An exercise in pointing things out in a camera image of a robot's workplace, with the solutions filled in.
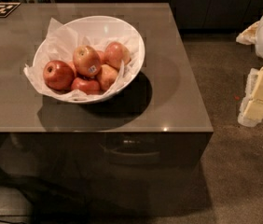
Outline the apple with sticker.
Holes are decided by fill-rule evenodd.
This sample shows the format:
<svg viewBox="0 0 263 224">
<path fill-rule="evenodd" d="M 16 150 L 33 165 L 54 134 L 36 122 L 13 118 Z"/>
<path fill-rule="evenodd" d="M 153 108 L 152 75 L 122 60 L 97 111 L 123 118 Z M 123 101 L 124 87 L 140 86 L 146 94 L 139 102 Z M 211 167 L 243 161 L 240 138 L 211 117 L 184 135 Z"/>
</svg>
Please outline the apple with sticker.
<svg viewBox="0 0 263 224">
<path fill-rule="evenodd" d="M 86 45 L 75 49 L 73 63 L 77 72 L 85 77 L 95 77 L 102 65 L 97 51 L 93 47 Z"/>
</svg>

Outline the back right red apple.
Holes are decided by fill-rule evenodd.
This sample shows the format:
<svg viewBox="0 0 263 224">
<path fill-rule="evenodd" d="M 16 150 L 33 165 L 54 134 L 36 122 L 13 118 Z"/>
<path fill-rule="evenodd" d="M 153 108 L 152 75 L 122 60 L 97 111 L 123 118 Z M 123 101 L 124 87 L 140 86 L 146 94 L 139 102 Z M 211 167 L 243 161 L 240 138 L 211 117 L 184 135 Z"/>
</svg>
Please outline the back right red apple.
<svg viewBox="0 0 263 224">
<path fill-rule="evenodd" d="M 111 42 L 104 51 L 104 58 L 107 64 L 119 70 L 122 63 L 130 62 L 131 54 L 123 44 Z"/>
</svg>

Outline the red apple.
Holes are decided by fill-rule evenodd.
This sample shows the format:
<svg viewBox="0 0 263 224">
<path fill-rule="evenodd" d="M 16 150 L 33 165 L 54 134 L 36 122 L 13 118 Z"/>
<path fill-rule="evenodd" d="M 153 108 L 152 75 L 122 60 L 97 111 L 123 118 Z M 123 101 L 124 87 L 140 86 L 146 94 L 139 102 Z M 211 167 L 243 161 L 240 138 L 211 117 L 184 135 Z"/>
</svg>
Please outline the red apple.
<svg viewBox="0 0 263 224">
<path fill-rule="evenodd" d="M 123 44 L 111 42 L 104 51 L 104 58 L 107 64 L 119 70 L 122 63 L 130 62 L 131 54 Z"/>
<path fill-rule="evenodd" d="M 74 70 L 63 61 L 50 61 L 43 70 L 46 85 L 56 91 L 68 90 L 74 78 Z"/>
<path fill-rule="evenodd" d="M 100 84 L 95 80 L 86 80 L 81 77 L 76 77 L 71 85 L 71 90 L 79 90 L 85 92 L 87 95 L 98 94 L 101 90 Z"/>
</svg>

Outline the middle right pale apple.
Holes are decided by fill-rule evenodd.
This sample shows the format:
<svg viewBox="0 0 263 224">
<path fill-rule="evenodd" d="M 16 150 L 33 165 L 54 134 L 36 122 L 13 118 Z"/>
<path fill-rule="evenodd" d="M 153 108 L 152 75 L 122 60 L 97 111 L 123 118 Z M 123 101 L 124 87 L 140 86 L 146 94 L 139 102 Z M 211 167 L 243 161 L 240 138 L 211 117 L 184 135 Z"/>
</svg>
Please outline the middle right pale apple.
<svg viewBox="0 0 263 224">
<path fill-rule="evenodd" d="M 96 75 L 96 79 L 99 82 L 102 91 L 109 90 L 117 77 L 118 70 L 108 64 L 103 64 L 100 72 Z"/>
</svg>

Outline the small hidden back apple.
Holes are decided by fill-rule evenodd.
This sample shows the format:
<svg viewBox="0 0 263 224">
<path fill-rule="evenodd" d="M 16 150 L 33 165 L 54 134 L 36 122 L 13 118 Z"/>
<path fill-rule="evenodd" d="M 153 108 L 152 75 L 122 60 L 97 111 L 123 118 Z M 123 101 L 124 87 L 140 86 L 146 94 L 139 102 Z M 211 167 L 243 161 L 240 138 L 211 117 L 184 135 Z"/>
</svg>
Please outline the small hidden back apple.
<svg viewBox="0 0 263 224">
<path fill-rule="evenodd" d="M 101 50 L 96 50 L 97 54 L 99 55 L 101 64 L 105 64 L 105 56 L 104 56 L 104 52 Z"/>
</svg>

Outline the front bottom red apple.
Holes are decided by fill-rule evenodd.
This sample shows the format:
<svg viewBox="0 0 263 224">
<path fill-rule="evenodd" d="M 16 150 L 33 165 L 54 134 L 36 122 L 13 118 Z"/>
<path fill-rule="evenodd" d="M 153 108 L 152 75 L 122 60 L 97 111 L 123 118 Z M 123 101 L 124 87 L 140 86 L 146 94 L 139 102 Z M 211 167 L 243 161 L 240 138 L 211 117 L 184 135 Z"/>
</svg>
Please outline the front bottom red apple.
<svg viewBox="0 0 263 224">
<path fill-rule="evenodd" d="M 98 94 L 101 90 L 100 84 L 95 80 L 86 80 L 81 77 L 76 77 L 71 85 L 71 90 L 79 90 L 85 92 L 87 95 Z"/>
</svg>

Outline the left red apple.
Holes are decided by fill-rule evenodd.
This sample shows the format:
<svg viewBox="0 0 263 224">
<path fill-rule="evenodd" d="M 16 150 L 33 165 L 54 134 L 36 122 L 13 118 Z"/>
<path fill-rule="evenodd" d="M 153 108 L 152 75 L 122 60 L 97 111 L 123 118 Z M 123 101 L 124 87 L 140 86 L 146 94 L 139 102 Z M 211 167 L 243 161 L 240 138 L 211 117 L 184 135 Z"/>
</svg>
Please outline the left red apple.
<svg viewBox="0 0 263 224">
<path fill-rule="evenodd" d="M 50 61 L 43 70 L 46 85 L 56 91 L 68 90 L 74 78 L 74 70 L 63 61 Z"/>
</svg>

